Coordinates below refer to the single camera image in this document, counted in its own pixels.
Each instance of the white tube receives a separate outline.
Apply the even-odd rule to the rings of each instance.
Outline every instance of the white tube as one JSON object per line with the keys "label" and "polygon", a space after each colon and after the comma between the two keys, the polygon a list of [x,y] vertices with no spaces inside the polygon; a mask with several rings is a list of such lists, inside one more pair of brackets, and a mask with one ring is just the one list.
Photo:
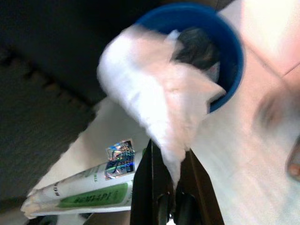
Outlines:
{"label": "white tube", "polygon": [[51,214],[130,210],[133,179],[142,157],[143,151],[139,151],[133,161],[122,161],[118,170],[109,170],[112,163],[109,161],[39,189],[26,199],[21,211],[34,218]]}

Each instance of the tube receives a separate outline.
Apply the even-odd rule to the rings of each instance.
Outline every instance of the tube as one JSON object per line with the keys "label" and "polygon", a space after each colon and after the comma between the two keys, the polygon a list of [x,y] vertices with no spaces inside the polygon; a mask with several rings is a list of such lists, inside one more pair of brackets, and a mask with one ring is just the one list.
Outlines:
{"label": "tube", "polygon": [[133,179],[143,157],[131,141],[107,149],[109,161],[35,191],[23,203],[28,218],[41,215],[130,210]]}

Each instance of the blue rim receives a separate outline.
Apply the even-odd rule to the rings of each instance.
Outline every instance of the blue rim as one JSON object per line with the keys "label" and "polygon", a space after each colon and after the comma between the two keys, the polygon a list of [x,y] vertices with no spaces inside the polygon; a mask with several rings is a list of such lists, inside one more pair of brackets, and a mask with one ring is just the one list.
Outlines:
{"label": "blue rim", "polygon": [[158,7],[156,9],[149,11],[141,18],[139,18],[136,21],[136,24],[144,24],[146,21],[153,18],[156,14],[160,14],[163,12],[170,12],[178,9],[192,9],[192,10],[200,11],[202,14],[207,14],[208,16],[214,15],[214,17],[216,18],[215,22],[219,23],[226,30],[226,32],[228,33],[229,36],[231,36],[231,39],[233,41],[234,49],[238,56],[237,74],[232,86],[227,91],[226,95],[221,97],[220,99],[218,99],[217,101],[213,102],[210,105],[210,112],[213,112],[216,109],[223,106],[229,99],[231,99],[231,97],[235,94],[242,80],[243,67],[244,67],[244,54],[241,48],[240,41],[238,39],[238,35],[219,15],[217,15],[216,11],[214,11],[210,7],[203,6],[197,3],[172,3],[172,4]]}

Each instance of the blue cup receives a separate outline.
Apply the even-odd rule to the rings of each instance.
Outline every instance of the blue cup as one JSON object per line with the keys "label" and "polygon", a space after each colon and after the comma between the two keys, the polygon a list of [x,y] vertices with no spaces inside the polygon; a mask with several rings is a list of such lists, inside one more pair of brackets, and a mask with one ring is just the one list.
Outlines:
{"label": "blue cup", "polygon": [[226,90],[226,95],[211,103],[210,112],[234,95],[243,74],[243,51],[237,35],[216,11],[195,3],[174,3],[149,11],[136,24],[164,34],[190,27],[203,29],[220,51],[218,84]]}

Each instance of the white tissue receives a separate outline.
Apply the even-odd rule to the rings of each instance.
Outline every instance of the white tissue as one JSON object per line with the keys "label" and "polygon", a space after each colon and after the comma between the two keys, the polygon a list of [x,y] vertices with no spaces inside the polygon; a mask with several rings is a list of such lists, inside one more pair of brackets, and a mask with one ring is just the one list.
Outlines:
{"label": "white tissue", "polygon": [[174,39],[132,26],[103,52],[97,74],[103,90],[161,149],[174,186],[209,102],[225,91],[199,69],[171,61]]}

